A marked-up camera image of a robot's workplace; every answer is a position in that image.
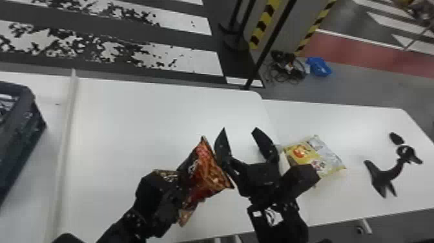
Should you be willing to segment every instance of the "black and white pattern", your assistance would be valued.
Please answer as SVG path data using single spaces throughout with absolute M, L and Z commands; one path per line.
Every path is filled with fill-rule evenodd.
M 222 76 L 215 52 L 157 43 L 133 43 L 112 36 L 0 21 L 0 50 L 51 58 Z
M 251 57 L 225 50 L 222 33 L 216 32 L 227 5 L 213 0 L 158 1 L 150 3 L 152 7 L 137 0 L 0 1 L 0 52 L 7 53 L 0 59 L 189 81 L 247 81 L 254 65 Z M 12 14 L 17 9 L 23 13 Z M 130 25 L 133 33 L 126 31 Z M 253 86 L 262 87 L 262 82 L 256 80 Z
M 116 0 L 10 0 L 13 2 L 79 12 L 99 17 L 137 21 L 148 25 L 211 35 L 207 18 Z
M 427 31 L 419 36 L 423 29 L 420 21 L 392 1 L 343 0 L 332 9 L 319 32 L 334 32 L 397 49 L 417 38 L 410 50 L 434 54 L 434 33 Z

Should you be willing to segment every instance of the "gray floor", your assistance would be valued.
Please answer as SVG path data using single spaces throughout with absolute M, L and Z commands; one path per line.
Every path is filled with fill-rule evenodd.
M 265 99 L 296 100 L 319 103 L 370 105 L 404 109 L 434 139 L 434 80 L 329 63 L 334 74 L 328 78 L 308 76 L 299 85 L 266 83 L 266 89 L 255 89 Z M 70 70 L 13 63 L 0 63 L 0 70 L 69 75 Z M 79 77 L 146 81 L 204 87 L 237 89 L 236 86 L 213 85 L 170 79 L 144 78 L 105 72 L 78 70 Z M 434 211 L 419 211 L 369 219 L 374 235 L 357 235 L 354 222 L 343 222 L 311 228 L 311 242 L 330 238 L 333 242 L 414 242 L 434 238 Z M 254 235 L 242 237 L 244 242 L 256 242 Z M 232 242 L 223 239 L 221 242 Z

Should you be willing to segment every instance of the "yellow and black hazard stripe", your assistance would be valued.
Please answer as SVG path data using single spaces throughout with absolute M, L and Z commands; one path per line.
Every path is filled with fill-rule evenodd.
M 267 26 L 270 25 L 271 20 L 273 20 L 273 14 L 276 12 L 280 5 L 281 0 L 268 0 L 265 10 L 263 11 L 255 30 L 253 30 L 252 37 L 250 38 L 250 48 L 257 49 L 259 42 L 264 37 L 265 30 Z
M 321 22 L 328 15 L 328 13 L 330 12 L 330 9 L 333 7 L 333 5 L 335 5 L 336 1 L 337 0 L 330 0 L 328 2 L 328 4 L 325 6 L 325 8 L 320 12 L 320 15 L 317 17 L 315 23 L 313 23 L 312 27 L 307 32 L 306 36 L 303 38 L 303 40 L 300 42 L 300 44 L 298 44 L 298 47 L 294 52 L 295 56 L 299 56 L 300 53 L 303 51 L 304 47 L 311 40 L 313 33 L 315 33 L 315 30 L 317 30 L 317 28 L 321 25 Z

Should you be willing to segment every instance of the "blue object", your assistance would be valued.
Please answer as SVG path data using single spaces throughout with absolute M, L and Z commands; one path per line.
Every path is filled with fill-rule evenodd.
M 327 77 L 333 72 L 322 58 L 308 58 L 306 63 L 311 66 L 311 72 L 316 76 Z

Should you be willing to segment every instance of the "red snack bag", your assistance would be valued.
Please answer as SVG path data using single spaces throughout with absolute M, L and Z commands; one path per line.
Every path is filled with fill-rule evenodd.
M 226 188 L 234 188 L 226 173 L 217 165 L 216 157 L 204 136 L 177 171 L 185 174 L 186 184 L 191 189 L 180 210 L 180 226 L 187 223 L 199 202 Z

